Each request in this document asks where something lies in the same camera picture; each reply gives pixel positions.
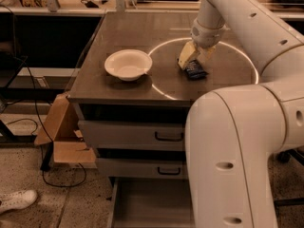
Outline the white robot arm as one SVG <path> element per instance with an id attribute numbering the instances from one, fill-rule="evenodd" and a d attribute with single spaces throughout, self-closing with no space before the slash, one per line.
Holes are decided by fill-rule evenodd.
<path id="1" fill-rule="evenodd" d="M 191 106 L 185 150 L 196 228 L 277 228 L 268 160 L 303 144 L 303 36 L 257 0 L 202 0 L 192 38 L 209 48 L 229 27 L 256 68 L 253 85 Z"/>

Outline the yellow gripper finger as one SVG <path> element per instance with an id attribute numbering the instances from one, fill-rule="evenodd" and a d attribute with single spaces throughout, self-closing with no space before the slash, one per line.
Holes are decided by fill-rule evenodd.
<path id="1" fill-rule="evenodd" d="M 198 60 L 203 66 L 209 61 L 215 49 L 216 47 L 199 48 Z"/>
<path id="2" fill-rule="evenodd" d="M 178 65 L 185 70 L 188 63 L 200 55 L 197 45 L 193 41 L 187 42 L 181 50 Z"/>

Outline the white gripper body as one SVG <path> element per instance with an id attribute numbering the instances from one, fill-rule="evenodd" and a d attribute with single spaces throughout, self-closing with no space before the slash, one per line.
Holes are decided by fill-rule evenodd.
<path id="1" fill-rule="evenodd" d="M 219 28 L 206 28 L 195 19 L 191 28 L 191 37 L 194 44 L 199 48 L 211 48 L 221 39 L 225 26 Z"/>

